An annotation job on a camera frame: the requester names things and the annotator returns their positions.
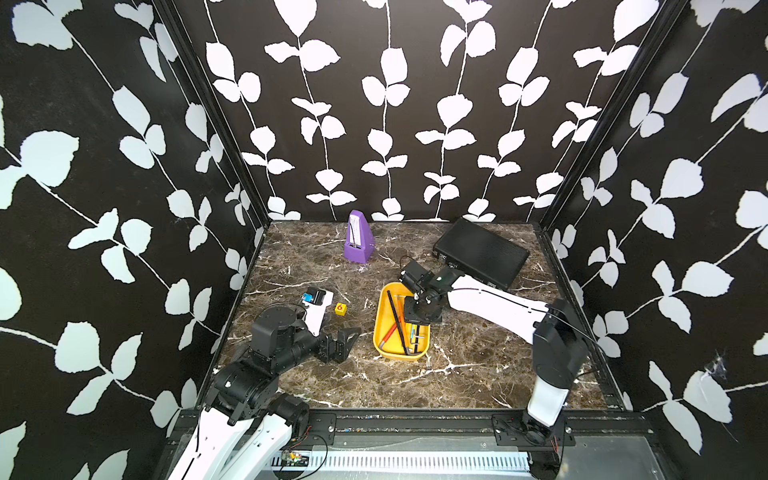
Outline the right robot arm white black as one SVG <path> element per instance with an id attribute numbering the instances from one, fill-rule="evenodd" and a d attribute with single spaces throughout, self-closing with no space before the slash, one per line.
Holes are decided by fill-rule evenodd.
<path id="1" fill-rule="evenodd" d="M 509 330 L 530 344 L 536 381 L 523 428 L 544 430 L 556 424 L 588 354 L 587 335 L 571 321 L 569 302 L 525 299 L 457 269 L 445 267 L 433 273 L 416 261 L 400 271 L 399 281 L 412 293 L 404 305 L 409 323 L 437 324 L 442 310 L 449 307 Z"/>

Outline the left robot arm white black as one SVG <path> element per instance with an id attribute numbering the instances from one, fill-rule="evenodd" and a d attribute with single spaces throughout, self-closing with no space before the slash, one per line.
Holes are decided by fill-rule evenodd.
<path id="1" fill-rule="evenodd" d="M 307 434 L 309 406 L 278 393 L 280 375 L 311 357 L 344 362 L 361 330 L 313 334 L 306 315 L 303 306 L 273 304 L 257 316 L 249 345 L 213 376 L 194 428 L 182 434 L 160 478 L 254 479 L 279 450 Z"/>

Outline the red hex key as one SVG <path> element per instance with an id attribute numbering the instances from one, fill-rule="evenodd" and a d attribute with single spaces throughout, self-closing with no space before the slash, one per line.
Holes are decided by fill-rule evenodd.
<path id="1" fill-rule="evenodd" d="M 383 338 L 382 338 L 382 339 L 379 341 L 379 343 L 378 343 L 378 348 L 379 348 L 379 349 L 383 349 L 383 348 L 384 348 L 384 346 L 385 346 L 385 344 L 386 344 L 386 342 L 387 342 L 387 341 L 388 341 L 388 340 L 389 340 L 389 339 L 392 337 L 392 335 L 393 335 L 393 334 L 394 334 L 396 331 L 398 331 L 398 330 L 399 330 L 399 324 L 398 324 L 397 322 L 395 322 L 395 323 L 394 323 L 394 324 L 393 324 L 393 325 L 392 325 L 392 326 L 389 328 L 389 330 L 386 332 L 386 334 L 384 335 L 384 337 L 383 337 Z"/>

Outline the yellow plastic storage tray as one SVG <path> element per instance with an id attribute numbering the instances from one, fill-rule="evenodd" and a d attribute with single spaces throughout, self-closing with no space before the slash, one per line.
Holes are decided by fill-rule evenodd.
<path id="1" fill-rule="evenodd" d="M 417 361 L 430 347 L 430 328 L 409 323 L 404 318 L 405 300 L 412 296 L 413 293 L 400 282 L 388 283 L 381 290 L 373 344 L 384 358 Z"/>

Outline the dark long hex key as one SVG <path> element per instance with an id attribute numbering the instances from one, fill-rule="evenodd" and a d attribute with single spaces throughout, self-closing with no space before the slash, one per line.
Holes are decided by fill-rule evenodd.
<path id="1" fill-rule="evenodd" d="M 390 307 L 391 307 L 391 310 L 392 310 L 392 314 L 393 314 L 394 325 L 395 325 L 395 328 L 396 328 L 396 330 L 398 332 L 398 336 L 400 338 L 400 343 L 401 343 L 401 346 L 403 348 L 403 355 L 409 356 L 410 353 L 408 351 L 408 346 L 407 346 L 406 341 L 405 341 L 405 335 L 404 335 L 403 326 L 402 326 L 401 321 L 400 321 L 399 316 L 398 316 L 398 312 L 397 312 L 397 309 L 396 309 L 396 306 L 395 306 L 394 298 L 393 298 L 391 292 L 387 292 L 387 296 L 388 296 L 389 304 L 390 304 Z"/>

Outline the orange hex key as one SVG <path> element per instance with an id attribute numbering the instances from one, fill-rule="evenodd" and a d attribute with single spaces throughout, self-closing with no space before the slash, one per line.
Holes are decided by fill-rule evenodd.
<path id="1" fill-rule="evenodd" d="M 405 329 L 405 316 L 404 316 L 405 299 L 406 299 L 406 296 L 403 296 L 403 295 L 394 296 L 394 303 L 395 303 L 396 312 L 398 315 L 398 320 L 403 329 Z"/>

